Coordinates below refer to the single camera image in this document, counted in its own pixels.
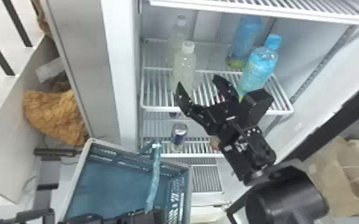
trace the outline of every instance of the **clear plastic bottle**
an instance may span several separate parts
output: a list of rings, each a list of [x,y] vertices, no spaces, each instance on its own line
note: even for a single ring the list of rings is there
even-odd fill
[[[252,51],[238,85],[239,95],[244,96],[250,91],[263,88],[276,67],[278,61],[276,50],[280,47],[281,40],[281,36],[270,34],[264,46]]]
[[[189,29],[186,27],[187,18],[179,15],[177,21],[172,26],[170,38],[167,41],[166,64],[172,68],[174,66],[174,56],[181,50],[181,45],[189,37]]]
[[[227,57],[229,67],[241,69],[245,66],[262,27],[262,19],[256,15],[245,15],[239,20]]]
[[[194,49],[194,42],[184,41],[182,43],[181,51],[175,54],[174,67],[172,69],[172,76],[170,80],[170,88],[172,92],[175,92],[178,82],[181,82],[187,93],[192,93],[194,74],[197,64]]]

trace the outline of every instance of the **refrigerator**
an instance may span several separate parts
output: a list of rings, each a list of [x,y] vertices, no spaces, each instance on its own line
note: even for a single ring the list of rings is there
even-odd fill
[[[163,158],[193,165],[194,220],[219,217],[248,188],[210,147],[201,126],[183,114],[169,115],[181,112],[164,61],[178,15],[186,16],[189,40],[196,43],[196,73],[202,77],[191,94],[196,104],[220,102],[213,75],[239,81],[242,71],[228,68],[225,57],[241,16],[262,17],[254,46],[270,33],[283,38],[265,85],[274,102],[259,123],[277,162],[305,159],[320,148],[313,138],[318,130],[335,133],[324,125],[341,111],[355,111],[344,105],[359,93],[359,0],[41,2],[89,135],[130,151],[161,139]],[[176,122],[188,126],[180,153],[170,145]]]

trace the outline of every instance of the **orange cloth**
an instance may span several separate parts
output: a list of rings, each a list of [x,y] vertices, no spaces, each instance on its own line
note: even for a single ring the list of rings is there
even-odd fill
[[[87,131],[72,90],[59,93],[26,91],[24,113],[30,123],[69,145],[84,145]]]

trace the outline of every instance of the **wire shelf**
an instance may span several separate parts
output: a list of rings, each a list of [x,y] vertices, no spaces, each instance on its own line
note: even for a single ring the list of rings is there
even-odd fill
[[[351,0],[149,0],[151,5],[359,25]]]
[[[222,192],[217,166],[192,166],[192,193]]]
[[[165,61],[166,44],[167,41],[163,39],[146,39],[144,41],[144,69],[171,69]],[[230,45],[206,42],[195,42],[195,44],[196,70],[241,72],[239,69],[229,68],[225,63],[224,58],[228,54]]]
[[[141,79],[141,107],[150,112],[181,112],[177,106],[173,93],[169,90],[170,69],[143,70]],[[201,84],[190,95],[195,104],[210,106],[221,102],[223,98],[217,95],[217,89],[212,83],[213,76],[218,74],[229,80],[234,86],[240,79],[240,73],[220,73],[214,71],[197,71]],[[293,113],[283,88],[272,75],[265,85],[266,91],[274,98],[274,102],[266,115],[287,115]]]
[[[154,138],[143,138],[143,145],[148,144]],[[213,150],[209,138],[186,138],[184,149],[180,153],[173,152],[170,138],[160,138],[162,141],[162,158],[224,158],[219,151]]]

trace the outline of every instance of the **blue plastic crate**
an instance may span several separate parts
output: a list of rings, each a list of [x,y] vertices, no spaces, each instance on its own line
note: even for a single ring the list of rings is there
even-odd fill
[[[152,165],[153,160],[149,157],[90,139],[83,148],[60,221],[84,213],[113,218],[143,209],[152,178]],[[164,210],[166,223],[189,223],[190,182],[189,165],[161,162],[154,208]]]

